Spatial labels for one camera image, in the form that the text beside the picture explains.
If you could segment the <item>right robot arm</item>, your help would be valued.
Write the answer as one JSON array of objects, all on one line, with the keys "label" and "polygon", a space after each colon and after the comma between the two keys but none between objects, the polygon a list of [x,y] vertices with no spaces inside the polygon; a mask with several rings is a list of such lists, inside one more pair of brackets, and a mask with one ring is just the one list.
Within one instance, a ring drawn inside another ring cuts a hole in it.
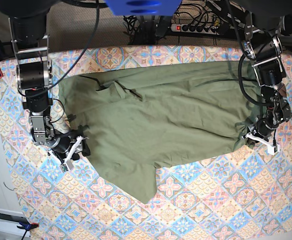
[{"label": "right robot arm", "polygon": [[53,99],[48,92],[52,82],[52,65],[48,56],[47,14],[55,0],[0,0],[0,12],[8,16],[12,49],[18,63],[18,93],[25,98],[23,108],[29,111],[30,134],[36,145],[46,146],[61,163],[90,155],[83,136],[84,127],[67,133],[57,131],[50,117]]}]

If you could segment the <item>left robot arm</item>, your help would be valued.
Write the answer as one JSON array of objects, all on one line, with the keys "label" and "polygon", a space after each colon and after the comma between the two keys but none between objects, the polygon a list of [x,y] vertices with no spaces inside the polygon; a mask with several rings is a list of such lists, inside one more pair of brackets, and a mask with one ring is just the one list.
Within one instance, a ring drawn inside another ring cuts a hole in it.
[{"label": "left robot arm", "polygon": [[[237,0],[235,3],[246,11],[245,40],[242,41],[232,6],[230,1],[226,1],[243,52],[238,66],[239,86],[249,102],[267,109],[256,123],[248,127],[247,133],[242,138],[266,145],[268,153],[275,155],[280,151],[280,145],[276,141],[270,143],[269,137],[274,137],[280,124],[292,118],[283,84],[287,74],[282,62],[283,41],[280,37],[283,18],[292,14],[292,0]],[[251,63],[264,101],[253,99],[245,91],[242,77],[245,59]]]}]

